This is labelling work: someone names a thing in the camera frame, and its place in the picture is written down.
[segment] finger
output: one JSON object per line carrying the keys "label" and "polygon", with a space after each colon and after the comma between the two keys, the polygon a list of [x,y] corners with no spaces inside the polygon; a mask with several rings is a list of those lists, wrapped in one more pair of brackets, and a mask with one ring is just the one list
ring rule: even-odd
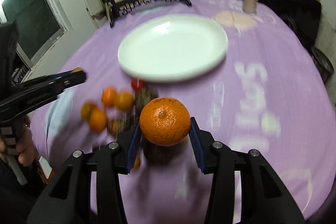
{"label": "finger", "polygon": [[30,127],[30,118],[28,117],[28,115],[24,117],[24,123],[27,125],[28,128]]}
{"label": "finger", "polygon": [[36,150],[34,146],[29,146],[25,151],[23,151],[19,157],[19,163],[21,163],[24,167],[31,165],[34,161],[36,155]]}
{"label": "finger", "polygon": [[3,139],[0,139],[0,152],[6,151],[6,143]]}
{"label": "finger", "polygon": [[32,134],[30,133],[30,130],[27,129],[23,136],[17,141],[15,149],[17,152],[22,153],[29,146],[34,146],[34,144],[32,140]]}

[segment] tangerine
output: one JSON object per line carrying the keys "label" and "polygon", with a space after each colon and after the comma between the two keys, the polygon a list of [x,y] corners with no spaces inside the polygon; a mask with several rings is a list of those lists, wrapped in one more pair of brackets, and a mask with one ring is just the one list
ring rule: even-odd
{"label": "tangerine", "polygon": [[135,161],[134,161],[133,170],[137,170],[139,167],[140,167],[140,156],[139,154],[137,154]]}
{"label": "tangerine", "polygon": [[106,113],[100,108],[94,108],[89,119],[89,128],[97,133],[102,132],[107,125]]}
{"label": "tangerine", "polygon": [[113,100],[117,95],[117,91],[114,87],[109,86],[106,89],[103,90],[103,93],[101,95],[101,102],[105,107],[112,107]]}
{"label": "tangerine", "polygon": [[172,146],[181,142],[190,130],[186,107],[174,98],[156,98],[143,108],[140,129],[151,143]]}
{"label": "tangerine", "polygon": [[86,102],[82,105],[81,108],[81,117],[83,120],[88,121],[91,115],[91,112],[94,108],[96,108],[96,104],[92,102]]}
{"label": "tangerine", "polygon": [[128,91],[119,92],[113,100],[113,104],[121,111],[127,111],[133,106],[133,95]]}
{"label": "tangerine", "polygon": [[82,71],[83,69],[81,67],[74,68],[71,73],[77,72],[77,71]]}

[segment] person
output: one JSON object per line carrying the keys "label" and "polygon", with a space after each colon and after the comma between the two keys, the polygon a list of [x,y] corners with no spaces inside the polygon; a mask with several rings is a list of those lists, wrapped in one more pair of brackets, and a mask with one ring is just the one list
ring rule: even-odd
{"label": "person", "polygon": [[[25,117],[25,133],[18,140],[16,144],[16,151],[19,153],[18,161],[24,167],[30,166],[35,157],[38,155],[35,145],[32,140],[32,134],[29,130],[30,119],[28,116]],[[6,143],[4,139],[0,138],[0,153],[6,151]]]}
{"label": "person", "polygon": [[29,129],[30,119],[25,117],[25,132],[16,144],[19,153],[18,161],[28,181],[20,185],[9,166],[5,162],[4,152],[6,143],[0,138],[0,222],[1,223],[26,223],[28,215],[43,190],[43,183],[32,167],[38,152],[32,140]]}

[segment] red tomato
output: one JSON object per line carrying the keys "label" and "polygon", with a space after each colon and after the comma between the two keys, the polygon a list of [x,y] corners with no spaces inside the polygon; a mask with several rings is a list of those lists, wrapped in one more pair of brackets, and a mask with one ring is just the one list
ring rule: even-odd
{"label": "red tomato", "polygon": [[141,81],[140,79],[132,79],[131,86],[134,89],[134,91],[141,90],[142,88],[146,87],[146,84]]}

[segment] purple tablecloth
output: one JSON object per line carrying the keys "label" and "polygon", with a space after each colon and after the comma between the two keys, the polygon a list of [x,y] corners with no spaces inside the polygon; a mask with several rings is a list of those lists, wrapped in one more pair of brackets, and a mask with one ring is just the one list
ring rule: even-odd
{"label": "purple tablecloth", "polygon": [[[106,24],[97,30],[62,69],[84,68],[87,82],[33,116],[38,150],[58,168],[74,150],[91,152],[112,141],[106,131],[90,132],[80,119],[80,108],[88,100],[100,102],[108,85],[130,87],[130,77],[117,59],[123,37],[162,15],[202,15],[217,20],[227,32],[225,62],[197,79],[154,86],[161,97],[180,100],[216,140],[234,150],[260,150],[305,218],[311,216],[327,197],[336,171],[335,113],[312,59],[285,23],[262,4],[256,15],[247,15],[240,0],[191,2],[192,7],[176,2],[129,14],[114,28]],[[62,117],[62,125],[53,123],[53,113]],[[143,160],[138,171],[119,178],[129,224],[203,223],[212,175],[197,169],[190,144],[169,166],[147,166]],[[236,178],[238,221],[241,191]],[[95,209],[94,187],[91,201]]]}

